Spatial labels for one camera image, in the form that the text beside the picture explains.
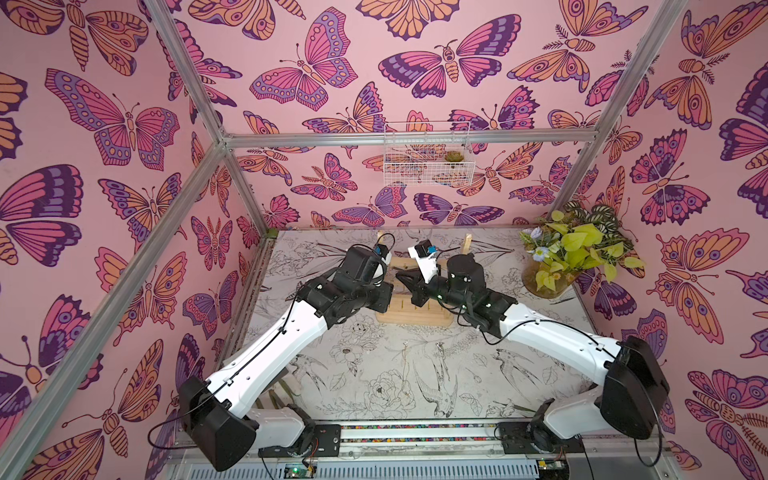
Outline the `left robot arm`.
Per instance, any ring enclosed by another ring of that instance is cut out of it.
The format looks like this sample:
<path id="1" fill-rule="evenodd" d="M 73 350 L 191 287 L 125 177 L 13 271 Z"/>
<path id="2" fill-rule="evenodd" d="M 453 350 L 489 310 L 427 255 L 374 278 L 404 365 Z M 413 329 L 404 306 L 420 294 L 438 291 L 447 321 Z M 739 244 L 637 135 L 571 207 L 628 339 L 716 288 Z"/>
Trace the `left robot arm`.
<path id="1" fill-rule="evenodd" d="M 206 379 L 179 389 L 185 433 L 217 471 L 252 449 L 281 448 L 304 457 L 316 444 L 315 422 L 300 408 L 261 410 L 258 397 L 307 345 L 361 310 L 386 312 L 393 286 L 384 277 L 390 249 L 355 244 L 340 265 L 306 281 L 286 312 L 260 338 Z"/>

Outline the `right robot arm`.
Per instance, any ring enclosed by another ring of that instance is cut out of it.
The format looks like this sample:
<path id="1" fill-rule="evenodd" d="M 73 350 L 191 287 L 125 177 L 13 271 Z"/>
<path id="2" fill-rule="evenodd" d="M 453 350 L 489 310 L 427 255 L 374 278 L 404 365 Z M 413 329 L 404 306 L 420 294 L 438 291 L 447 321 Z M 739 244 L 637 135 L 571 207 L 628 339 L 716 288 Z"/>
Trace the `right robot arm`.
<path id="1" fill-rule="evenodd" d="M 480 333 L 535 349 L 591 381 L 586 392 L 547 400 L 537 410 L 529 429 L 542 448 L 554 439 L 605 430 L 635 440 L 663 434 L 670 387 L 646 341 L 599 336 L 545 317 L 487 287 L 484 269 L 471 254 L 453 256 L 444 267 L 435 255 L 415 261 L 416 267 L 395 275 L 412 304 L 434 300 Z"/>

